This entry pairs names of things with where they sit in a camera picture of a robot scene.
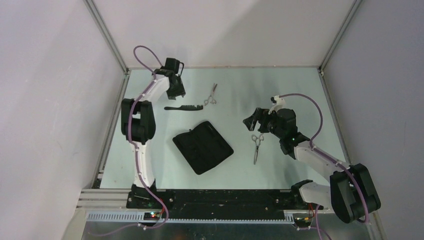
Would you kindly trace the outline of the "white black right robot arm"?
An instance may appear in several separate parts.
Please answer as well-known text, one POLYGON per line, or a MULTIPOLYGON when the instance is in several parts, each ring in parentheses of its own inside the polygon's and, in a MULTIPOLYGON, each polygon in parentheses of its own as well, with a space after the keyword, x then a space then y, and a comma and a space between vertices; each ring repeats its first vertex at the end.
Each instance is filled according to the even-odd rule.
POLYGON ((291 204, 304 209, 310 203, 334 211, 344 223, 365 222, 370 213, 381 208, 381 200, 368 168, 361 164, 347 164, 330 156, 303 135, 297 127, 296 114, 292 109, 282 108, 270 112, 256 108, 245 118, 243 124, 253 131, 270 133, 279 140, 284 155, 307 164, 325 178, 329 185, 303 180, 292 186, 291 204))

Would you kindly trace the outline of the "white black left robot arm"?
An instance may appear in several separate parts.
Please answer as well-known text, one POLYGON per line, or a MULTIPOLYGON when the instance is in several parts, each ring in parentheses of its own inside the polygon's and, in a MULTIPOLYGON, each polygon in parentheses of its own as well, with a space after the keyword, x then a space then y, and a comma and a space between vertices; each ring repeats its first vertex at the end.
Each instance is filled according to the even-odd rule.
POLYGON ((181 78, 184 63, 168 57, 165 65, 151 75, 147 87, 137 98, 121 101, 121 132, 135 154, 135 177, 131 193, 145 208, 153 208, 158 202, 152 161, 148 153, 149 143, 156 133, 153 103, 166 94, 169 100, 186 95, 181 78))

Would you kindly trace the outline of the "black zippered tool case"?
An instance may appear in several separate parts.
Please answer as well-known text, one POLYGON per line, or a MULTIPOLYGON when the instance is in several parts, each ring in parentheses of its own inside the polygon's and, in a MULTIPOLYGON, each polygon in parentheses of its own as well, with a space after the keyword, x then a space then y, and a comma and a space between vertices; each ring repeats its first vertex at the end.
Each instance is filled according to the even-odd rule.
POLYGON ((172 141, 197 175, 215 168, 234 154, 233 148, 209 121, 178 134, 172 141))

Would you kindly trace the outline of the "black handled styling comb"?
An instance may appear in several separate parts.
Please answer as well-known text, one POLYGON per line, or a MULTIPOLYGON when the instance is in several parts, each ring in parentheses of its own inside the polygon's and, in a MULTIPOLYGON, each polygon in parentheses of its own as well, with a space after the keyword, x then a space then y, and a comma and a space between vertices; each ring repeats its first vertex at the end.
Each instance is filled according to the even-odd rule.
POLYGON ((178 107, 175 106, 165 106, 163 108, 166 111, 201 111, 204 109, 204 106, 201 104, 196 105, 181 105, 178 107))

